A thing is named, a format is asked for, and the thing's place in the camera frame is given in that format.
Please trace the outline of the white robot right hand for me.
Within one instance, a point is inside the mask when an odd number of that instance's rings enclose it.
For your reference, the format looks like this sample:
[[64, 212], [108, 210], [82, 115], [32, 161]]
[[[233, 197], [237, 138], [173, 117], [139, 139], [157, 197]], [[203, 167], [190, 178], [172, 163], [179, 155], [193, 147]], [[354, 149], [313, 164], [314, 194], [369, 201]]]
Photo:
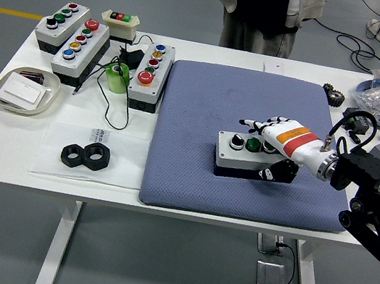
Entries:
[[295, 164], [305, 165], [318, 179], [323, 178], [322, 164], [334, 152], [322, 151], [324, 142], [309, 128], [285, 117], [272, 117], [266, 122], [243, 119], [239, 123], [251, 127], [250, 133], [257, 132], [279, 154]]

